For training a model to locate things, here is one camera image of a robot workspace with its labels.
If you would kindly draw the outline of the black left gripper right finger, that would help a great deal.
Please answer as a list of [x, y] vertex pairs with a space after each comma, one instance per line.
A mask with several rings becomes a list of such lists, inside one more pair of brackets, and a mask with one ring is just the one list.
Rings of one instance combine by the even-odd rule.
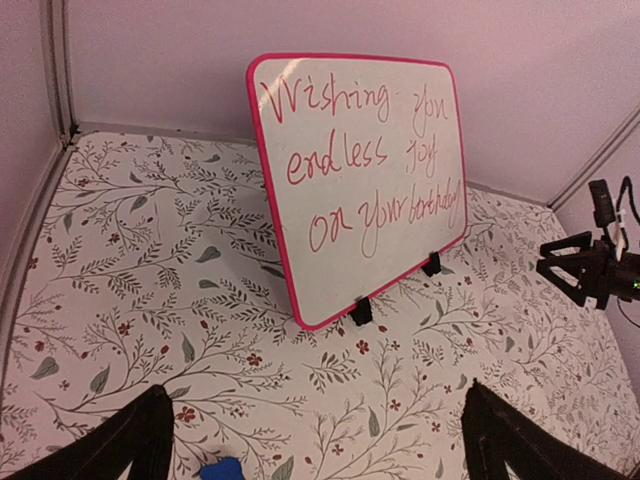
[[626, 476], [561, 442], [478, 381], [461, 416], [465, 460], [472, 480], [624, 479]]

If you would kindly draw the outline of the pink framed whiteboard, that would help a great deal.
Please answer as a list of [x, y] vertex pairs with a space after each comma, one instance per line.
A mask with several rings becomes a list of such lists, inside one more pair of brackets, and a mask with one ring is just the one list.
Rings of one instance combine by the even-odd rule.
[[330, 324], [462, 239], [466, 166], [449, 65], [268, 53], [250, 63], [246, 81], [301, 328]]

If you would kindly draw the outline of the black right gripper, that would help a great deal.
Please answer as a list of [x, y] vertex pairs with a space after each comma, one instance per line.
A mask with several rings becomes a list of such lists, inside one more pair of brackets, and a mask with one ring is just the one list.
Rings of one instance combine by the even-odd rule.
[[[597, 308], [606, 308], [611, 297], [638, 301], [639, 255], [625, 251], [618, 259], [613, 247], [603, 241], [591, 247], [591, 241], [592, 233], [585, 231], [543, 244], [536, 271], [578, 306], [585, 305], [585, 295]], [[575, 282], [568, 282], [557, 269]]]

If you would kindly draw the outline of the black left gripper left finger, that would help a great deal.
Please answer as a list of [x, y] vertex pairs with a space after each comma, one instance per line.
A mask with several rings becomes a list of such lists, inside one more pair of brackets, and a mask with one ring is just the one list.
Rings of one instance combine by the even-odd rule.
[[91, 433], [11, 474], [11, 479], [166, 479], [174, 435], [172, 400], [153, 385]]

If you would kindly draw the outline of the blue whiteboard eraser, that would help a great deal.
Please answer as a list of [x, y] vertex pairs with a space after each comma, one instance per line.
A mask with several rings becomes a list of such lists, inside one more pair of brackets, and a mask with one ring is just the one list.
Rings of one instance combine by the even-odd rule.
[[201, 480], [244, 480], [241, 462], [234, 457], [224, 457], [214, 464], [200, 469]]

